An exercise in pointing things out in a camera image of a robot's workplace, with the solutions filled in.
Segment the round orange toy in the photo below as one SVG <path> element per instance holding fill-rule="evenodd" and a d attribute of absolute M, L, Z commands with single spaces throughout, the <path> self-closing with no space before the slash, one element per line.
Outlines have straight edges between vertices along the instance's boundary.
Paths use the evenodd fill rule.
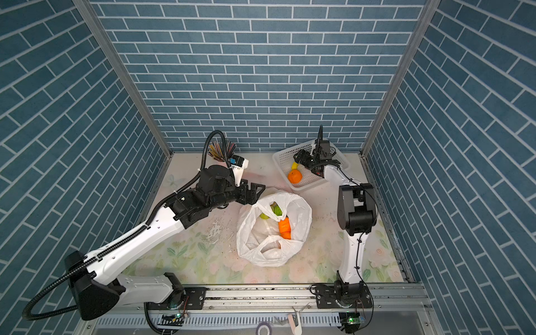
<path fill-rule="evenodd" d="M 298 184 L 302 180 L 303 176 L 302 173 L 298 169 L 292 169 L 288 173 L 288 181 L 291 184 Z"/>

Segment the white plastic bag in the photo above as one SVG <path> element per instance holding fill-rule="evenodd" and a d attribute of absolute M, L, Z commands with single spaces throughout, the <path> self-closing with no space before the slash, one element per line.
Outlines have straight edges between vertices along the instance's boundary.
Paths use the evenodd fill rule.
<path fill-rule="evenodd" d="M 283 211 L 276 216 L 270 205 L 275 202 Z M 261 219 L 264 213 L 268 220 Z M 290 219 L 292 239 L 279 234 L 279 221 Z M 259 267 L 280 267 L 303 247 L 312 224 L 312 209 L 299 195 L 273 191 L 264 195 L 255 205 L 240 210 L 237 231 L 237 252 L 240 258 Z"/>

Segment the orange persimmon toy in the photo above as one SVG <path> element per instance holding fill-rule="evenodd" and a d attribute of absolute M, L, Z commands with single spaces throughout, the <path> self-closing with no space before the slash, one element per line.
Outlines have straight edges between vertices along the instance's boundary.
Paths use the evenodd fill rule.
<path fill-rule="evenodd" d="M 287 216 L 282 221 L 279 221 L 279 234 L 285 240 L 292 239 L 292 228 L 290 225 L 290 219 Z"/>

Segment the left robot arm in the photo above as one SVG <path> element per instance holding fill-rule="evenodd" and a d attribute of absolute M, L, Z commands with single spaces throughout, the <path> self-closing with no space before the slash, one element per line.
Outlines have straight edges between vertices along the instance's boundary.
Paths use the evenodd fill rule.
<path fill-rule="evenodd" d="M 157 244 L 205 219 L 216 208 L 238 202 L 254 205 L 266 189 L 263 184 L 235 181 L 234 172 L 214 165 L 201 170 L 193 188 L 162 199 L 149 218 L 121 237 L 87 254 L 74 251 L 65 259 L 75 307 L 83 320 L 93 320 L 120 304 L 162 303 L 181 296 L 178 278 L 166 273 L 149 279 L 128 279 L 123 271 Z"/>

